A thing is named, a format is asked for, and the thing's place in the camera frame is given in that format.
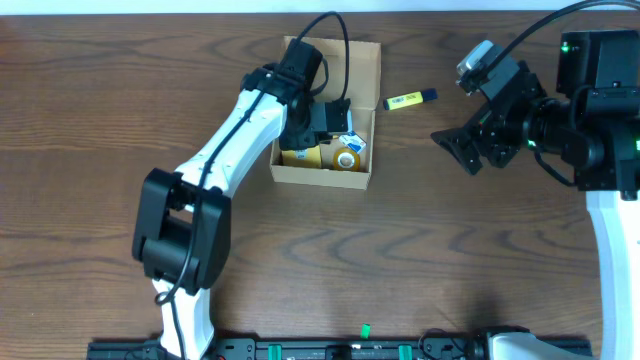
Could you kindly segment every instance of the green tape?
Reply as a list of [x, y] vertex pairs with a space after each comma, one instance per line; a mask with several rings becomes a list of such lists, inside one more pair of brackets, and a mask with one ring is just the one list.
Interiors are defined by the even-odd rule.
[[360, 332], [360, 338], [367, 340], [369, 338], [369, 334], [371, 334], [371, 325], [362, 324], [362, 331]]
[[282, 346], [269, 345], [269, 360], [282, 360]]
[[398, 355], [400, 355], [400, 360], [413, 360], [413, 349], [411, 345], [398, 346]]

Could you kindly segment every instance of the box lid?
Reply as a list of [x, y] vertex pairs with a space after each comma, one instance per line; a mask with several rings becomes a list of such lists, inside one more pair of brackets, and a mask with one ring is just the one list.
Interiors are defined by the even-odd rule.
[[[295, 37], [285, 36], [284, 49]], [[345, 72], [345, 47], [343, 40], [303, 38], [302, 41], [318, 49], [327, 60], [331, 81], [315, 97], [318, 102], [335, 100], [342, 94]], [[347, 98], [351, 108], [374, 110], [380, 97], [380, 44], [363, 41], [349, 41], [349, 87]], [[325, 80], [324, 66], [320, 66], [313, 82], [316, 88]]]

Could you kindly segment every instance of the tape roll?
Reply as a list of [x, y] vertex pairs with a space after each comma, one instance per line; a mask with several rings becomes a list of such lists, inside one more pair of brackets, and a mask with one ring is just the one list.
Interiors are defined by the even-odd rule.
[[333, 155], [333, 168], [338, 171], [358, 171], [360, 156], [349, 148], [342, 148]]

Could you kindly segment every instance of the wood grain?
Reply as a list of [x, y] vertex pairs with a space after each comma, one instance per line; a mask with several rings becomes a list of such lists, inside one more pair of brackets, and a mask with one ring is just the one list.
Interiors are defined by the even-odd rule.
[[[479, 41], [506, 44], [543, 13], [347, 14], [383, 44], [381, 98], [440, 98], [376, 118], [368, 191], [275, 184], [264, 153], [233, 203], [233, 248], [213, 306], [218, 329], [262, 337], [415, 336], [519, 324], [602, 334], [595, 238], [584, 194], [523, 153], [468, 177], [429, 139], [482, 103], [454, 85]], [[555, 85], [563, 30], [637, 26], [589, 12], [514, 55]], [[130, 255], [139, 190], [226, 119], [242, 76], [277, 60], [313, 15], [0, 19], [0, 358], [82, 359], [98, 338], [162, 330]], [[340, 38], [327, 21], [313, 36]]]

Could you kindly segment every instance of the open cardboard box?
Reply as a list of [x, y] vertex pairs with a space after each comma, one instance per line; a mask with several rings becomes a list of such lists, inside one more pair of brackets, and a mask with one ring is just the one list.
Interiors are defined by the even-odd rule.
[[[284, 38], [286, 50], [292, 36]], [[342, 93], [345, 72], [344, 41], [329, 39], [304, 38], [302, 41], [318, 49], [329, 65], [329, 82], [324, 91], [315, 97], [316, 102], [328, 102], [337, 99]], [[333, 169], [333, 155], [344, 145], [338, 139], [329, 145], [320, 145], [322, 169], [308, 169], [282, 165], [282, 155], [278, 140], [271, 146], [271, 174], [276, 182], [334, 186], [365, 190], [373, 171], [373, 128], [375, 124], [375, 108], [380, 97], [380, 44], [361, 41], [349, 41], [349, 88], [346, 98], [351, 99], [351, 116], [353, 130], [367, 146], [360, 153], [360, 169], [358, 172], [337, 171]], [[325, 80], [324, 67], [320, 66], [312, 88], [321, 85]]]

